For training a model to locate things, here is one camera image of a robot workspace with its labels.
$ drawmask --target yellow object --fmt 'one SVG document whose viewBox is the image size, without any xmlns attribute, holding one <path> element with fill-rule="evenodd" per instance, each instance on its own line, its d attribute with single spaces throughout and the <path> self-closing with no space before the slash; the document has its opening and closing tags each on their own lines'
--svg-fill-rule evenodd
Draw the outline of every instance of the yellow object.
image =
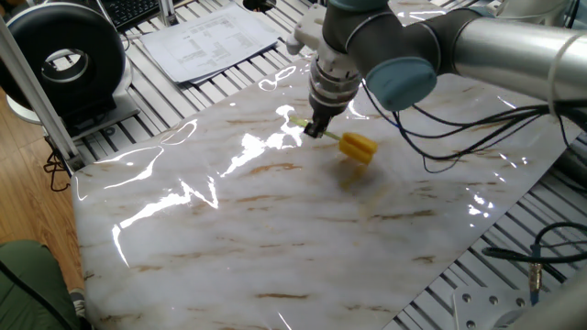
<svg viewBox="0 0 587 330">
<path fill-rule="evenodd" d="M 290 121 L 298 126 L 305 127 L 307 122 L 297 117 L 290 117 Z M 338 149 L 345 155 L 354 160 L 369 164 L 373 159 L 373 154 L 377 152 L 377 142 L 370 140 L 361 134 L 344 133 L 342 137 L 338 137 L 330 132 L 325 132 L 327 137 L 338 140 Z"/>
<path fill-rule="evenodd" d="M 342 139 L 338 142 L 338 149 L 354 160 L 369 164 L 373 159 L 373 145 L 365 140 L 373 142 L 366 137 L 355 133 L 345 133 L 342 135 Z M 377 144 L 375 144 L 374 150 L 377 151 Z"/>
</svg>

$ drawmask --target marble surface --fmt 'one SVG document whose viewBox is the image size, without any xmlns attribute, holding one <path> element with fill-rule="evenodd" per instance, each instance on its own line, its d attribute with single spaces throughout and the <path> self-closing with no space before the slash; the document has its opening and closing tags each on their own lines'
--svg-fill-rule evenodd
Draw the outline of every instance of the marble surface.
<svg viewBox="0 0 587 330">
<path fill-rule="evenodd" d="M 309 60 L 299 60 L 75 173 L 95 326 L 382 329 L 564 150 L 556 122 L 543 117 L 429 174 L 361 90 L 330 130 L 379 143 L 364 168 L 334 140 L 313 140 L 289 122 L 311 116 L 308 73 Z M 465 122 L 535 102 L 446 76 L 420 105 Z M 402 119 L 423 133 L 449 130 L 414 110 Z M 445 154 L 492 129 L 417 143 Z"/>
</svg>

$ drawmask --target black cable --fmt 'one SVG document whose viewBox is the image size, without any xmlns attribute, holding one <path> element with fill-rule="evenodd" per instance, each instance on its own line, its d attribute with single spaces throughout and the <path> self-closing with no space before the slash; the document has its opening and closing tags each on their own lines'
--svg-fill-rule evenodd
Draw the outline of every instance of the black cable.
<svg viewBox="0 0 587 330">
<path fill-rule="evenodd" d="M 34 300 L 40 303 L 57 321 L 63 326 L 64 329 L 73 330 L 69 323 L 65 320 L 63 315 L 61 315 L 53 305 L 51 305 L 47 299 L 45 299 L 40 293 L 36 292 L 33 288 L 29 287 L 25 282 L 23 282 L 15 273 L 10 270 L 10 268 L 5 265 L 4 262 L 0 261 L 0 270 L 11 280 L 17 287 L 22 289 L 22 291 L 26 292 L 30 295 Z"/>
<path fill-rule="evenodd" d="M 579 186 L 576 186 L 574 184 L 568 183 L 566 180 L 562 179 L 561 177 L 559 177 L 555 173 L 552 173 L 551 172 L 550 175 L 552 175 L 553 177 L 557 178 L 560 182 L 562 182 L 562 184 L 566 185 L 567 187 L 569 187 L 570 189 L 572 189 L 576 193 L 587 193 L 587 189 L 584 189 L 582 187 L 579 187 Z"/>
<path fill-rule="evenodd" d="M 552 225 L 547 225 L 546 227 L 544 227 L 542 230 L 540 230 L 538 232 L 538 234 L 536 235 L 536 238 L 534 239 L 534 245 L 539 246 L 540 241 L 542 240 L 542 237 L 547 232 L 549 232 L 550 230 L 553 230 L 555 228 L 561 228 L 561 227 L 571 227 L 571 228 L 579 229 L 579 230 L 587 233 L 587 225 L 581 225 L 581 224 L 576 224 L 576 223 L 571 223 L 571 222 L 555 223 Z M 521 262 L 536 262 L 536 263 L 541 263 L 541 264 L 569 263 L 569 262 L 576 262 L 576 261 L 581 261 L 581 260 L 587 259 L 587 252 L 582 252 L 582 253 L 578 253 L 578 254 L 571 255 L 571 256 L 565 256 L 565 257 L 529 257 L 529 256 L 523 255 L 521 253 L 518 253 L 518 252 L 515 252 L 512 250 L 508 250 L 505 248 L 487 247 L 482 250 L 482 253 L 485 256 L 498 258 L 498 259 L 506 259 L 506 260 L 512 260 L 512 261 L 521 261 Z"/>
<path fill-rule="evenodd" d="M 375 103 L 375 101 L 373 101 L 373 98 L 371 96 L 371 92 L 369 92 L 369 90 L 367 89 L 367 87 L 365 86 L 365 84 L 363 83 L 363 88 L 365 89 L 365 93 L 367 94 L 367 96 L 369 97 L 369 100 L 371 101 L 371 104 L 375 107 L 375 110 L 377 110 L 377 112 L 390 124 L 392 124 L 393 126 L 400 128 L 396 123 L 394 123 L 393 120 L 391 120 L 387 115 L 384 115 L 383 112 L 381 111 L 381 109 L 379 108 L 379 106 L 377 106 L 377 104 Z M 419 107 L 416 104 L 412 105 L 413 108 L 415 108 L 416 110 L 418 110 L 419 112 L 421 112 L 422 114 L 428 116 L 429 118 L 438 121 L 439 123 L 445 124 L 445 125 L 449 125 L 449 126 L 455 126 L 455 127 L 459 127 L 455 130 L 452 130 L 448 133 L 443 133 L 440 135 L 435 135 L 435 136 L 428 136 L 428 135 L 422 135 L 419 133 L 415 133 L 412 132 L 408 129 L 406 129 L 404 127 L 404 131 L 405 133 L 415 136 L 417 138 L 445 138 L 448 136 L 451 136 L 453 134 L 457 134 L 467 128 L 471 128 L 471 127 L 476 127 L 476 126 L 480 126 L 480 125 L 485 125 L 485 124 L 493 124 L 493 123 L 499 123 L 502 121 L 506 121 L 512 118 L 522 118 L 523 116 L 532 116 L 532 115 L 536 115 L 537 113 L 540 114 L 546 114 L 548 112 L 548 107 L 546 105 L 530 105 L 530 106 L 521 106 L 519 108 L 516 109 L 512 109 L 512 110 L 508 110 L 508 111 L 503 111 L 502 113 L 496 114 L 496 115 L 490 115 L 487 116 L 485 118 L 479 119 L 477 121 L 471 122 L 471 123 L 453 123 L 453 122 L 449 122 L 447 120 L 444 119 L 440 119 L 436 116 L 433 116 L 431 114 L 429 114 L 428 112 L 424 111 L 421 107 Z M 518 114 L 518 115 L 513 115 L 515 113 L 519 113 L 519 112 L 523 112 L 523 111 L 527 111 L 525 114 Z"/>
<path fill-rule="evenodd" d="M 587 240 L 583 240 L 583 241 L 574 241 L 574 242 L 564 242 L 564 243 L 558 243 L 558 244 L 553 244 L 553 245 L 549 245 L 549 246 L 543 246 L 541 245 L 541 248 L 559 248 L 559 247 L 564 247 L 567 245 L 579 245 L 579 244 L 587 244 Z"/>
<path fill-rule="evenodd" d="M 505 125 L 497 128 L 496 130 L 494 130 L 488 136 L 482 138 L 481 140 L 477 141 L 476 143 L 472 144 L 471 146 L 467 147 L 466 149 L 464 149 L 462 151 L 455 152 L 453 154 L 446 155 L 446 156 L 435 156 L 435 155 L 431 155 L 431 154 L 428 154 L 428 153 L 424 152 L 422 149 L 420 149 L 412 141 L 412 139 L 409 136 L 407 136 L 407 134 L 405 133 L 405 130 L 402 128 L 402 123 L 401 123 L 401 120 L 399 118 L 399 114 L 398 113 L 393 113 L 393 116 L 395 117 L 395 121 L 397 122 L 397 124 L 399 126 L 400 134 L 402 135 L 402 137 L 404 138 L 404 140 L 410 145 L 410 147 L 412 147 L 412 149 L 414 149 L 420 155 L 425 156 L 426 158 L 431 159 L 431 160 L 451 160 L 451 159 L 454 159 L 454 158 L 457 158 L 457 157 L 462 157 L 464 155 L 470 154 L 477 147 L 483 145 L 484 143 L 486 143 L 487 141 L 491 140 L 492 138 L 495 138 L 496 136 L 498 136 L 501 133 L 503 133 L 505 130 L 509 129 L 510 127 L 513 127 L 514 125 L 518 124 L 521 121 L 521 119 L 513 119 L 513 120 L 511 120 L 509 123 L 506 123 Z"/>
<path fill-rule="evenodd" d="M 71 185 L 69 183 L 66 183 L 65 186 L 63 188 L 55 188 L 55 173 L 57 173 L 58 171 L 66 171 L 63 168 L 63 164 L 61 163 L 61 160 L 57 157 L 57 150 L 54 149 L 51 154 L 49 155 L 49 157 L 47 158 L 47 163 L 45 165 L 43 165 L 43 170 L 46 173 L 50 173 L 51 174 L 51 190 L 59 193 L 59 192 L 63 192 L 65 191 L 67 188 L 69 188 Z"/>
<path fill-rule="evenodd" d="M 536 237 L 534 238 L 534 244 L 539 245 L 540 241 L 542 240 L 542 237 L 547 232 L 549 232 L 553 229 L 556 229 L 556 228 L 563 228 L 563 227 L 575 228 L 575 229 L 581 230 L 587 234 L 587 225 L 581 225 L 581 224 L 572 223 L 572 222 L 558 222 L 558 223 L 554 223 L 551 225 L 547 225 L 546 227 L 542 228 L 542 230 L 540 230 L 538 232 L 538 234 L 536 235 Z"/>
<path fill-rule="evenodd" d="M 559 118 L 559 124 L 560 124 L 560 133 L 562 134 L 562 140 L 565 142 L 565 145 L 567 146 L 567 150 L 577 158 L 577 160 L 579 160 L 584 166 L 587 166 L 587 159 L 583 157 L 582 154 L 580 154 L 579 152 L 575 151 L 575 149 L 573 149 L 570 146 L 569 141 L 567 140 L 567 132 L 565 131 L 565 126 L 562 125 L 562 118 L 560 117 L 560 115 L 558 115 Z"/>
<path fill-rule="evenodd" d="M 540 115 L 537 115 L 537 116 L 535 116 L 534 118 L 532 118 L 532 119 L 528 120 L 527 122 L 525 122 L 525 123 L 524 123 L 524 124 L 522 124 L 521 126 L 519 126 L 519 127 L 517 127 L 516 129 L 514 129 L 513 131 L 509 132 L 509 133 L 508 133 L 508 134 L 506 134 L 505 136 L 498 138 L 497 140 L 495 140 L 495 141 L 494 141 L 494 142 L 492 142 L 491 144 L 489 144 L 489 145 L 487 145 L 487 146 L 485 146 L 485 147 L 483 147 L 483 148 L 478 148 L 478 149 L 475 149 L 475 150 L 473 150 L 473 151 L 471 152 L 471 154 L 473 154 L 473 153 L 475 153 L 475 152 L 479 152 L 479 151 L 484 151 L 484 150 L 486 150 L 486 149 L 489 149 L 489 148 L 493 147 L 494 145 L 496 145 L 496 144 L 500 143 L 501 141 L 505 140 L 506 138 L 509 138 L 509 137 L 511 137 L 511 136 L 512 136 L 512 135 L 513 135 L 515 132 L 517 132 L 517 131 L 519 131 L 520 129 L 524 128 L 525 126 L 527 126 L 528 124 L 532 123 L 533 121 L 535 121 L 535 120 L 536 120 L 536 119 L 538 119 L 539 117 L 540 117 Z M 452 168 L 453 168 L 455 165 L 457 165 L 457 163 L 459 162 L 459 160 L 460 160 L 460 158 L 461 158 L 461 157 L 462 157 L 462 156 L 458 156 L 457 158 L 455 158 L 455 160 L 454 160 L 454 161 L 453 161 L 453 162 L 452 162 L 452 163 L 451 163 L 451 164 L 450 164 L 450 165 L 449 165 L 447 168 L 444 168 L 444 169 L 442 169 L 442 170 L 430 170 L 430 169 L 428 168 L 428 166 L 426 165 L 426 157 L 425 157 L 425 156 L 422 156 L 422 161 L 424 162 L 424 170 L 425 170 L 426 172 L 428 172 L 428 173 L 431 173 L 431 174 L 438 174 L 438 173 L 441 173 L 441 172 L 443 172 L 443 171 L 448 171 L 448 170 L 452 169 Z"/>
<path fill-rule="evenodd" d="M 581 0 L 575 0 L 575 4 L 570 11 L 569 21 L 567 22 L 567 28 L 572 28 L 573 24 L 575 23 L 575 18 L 577 18 L 577 12 L 579 12 L 579 5 L 581 4 Z"/>
<path fill-rule="evenodd" d="M 550 264 L 543 264 L 542 265 L 542 269 L 547 272 L 548 274 L 550 274 L 550 276 L 552 276 L 555 280 L 557 280 L 559 283 L 564 283 L 565 281 L 567 281 L 567 277 L 562 275 L 562 273 L 560 271 L 558 271 L 557 269 L 555 269 L 552 265 Z"/>
<path fill-rule="evenodd" d="M 125 39 L 127 40 L 127 46 L 125 47 L 125 52 L 130 48 L 130 39 L 128 38 L 126 33 L 121 33 L 121 36 L 124 36 Z"/>
</svg>

